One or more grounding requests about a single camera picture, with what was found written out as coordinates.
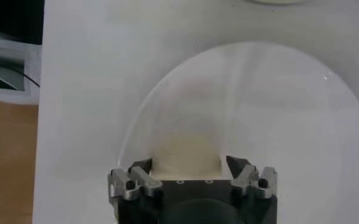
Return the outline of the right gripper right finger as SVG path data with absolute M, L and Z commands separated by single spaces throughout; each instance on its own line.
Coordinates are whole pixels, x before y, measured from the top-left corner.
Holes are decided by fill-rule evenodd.
M 260 200 L 268 200 L 277 195 L 277 172 L 273 167 L 265 167 L 261 173 L 247 159 L 226 156 L 226 162 L 233 179 L 230 185 L 242 196 L 252 194 Z

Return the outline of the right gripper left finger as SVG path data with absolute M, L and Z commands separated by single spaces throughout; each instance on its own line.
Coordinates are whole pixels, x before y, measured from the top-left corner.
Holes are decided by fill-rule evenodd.
M 107 175 L 108 199 L 134 201 L 142 193 L 147 197 L 154 197 L 162 190 L 163 182 L 152 178 L 151 170 L 151 158 L 135 161 L 127 170 L 112 169 Z

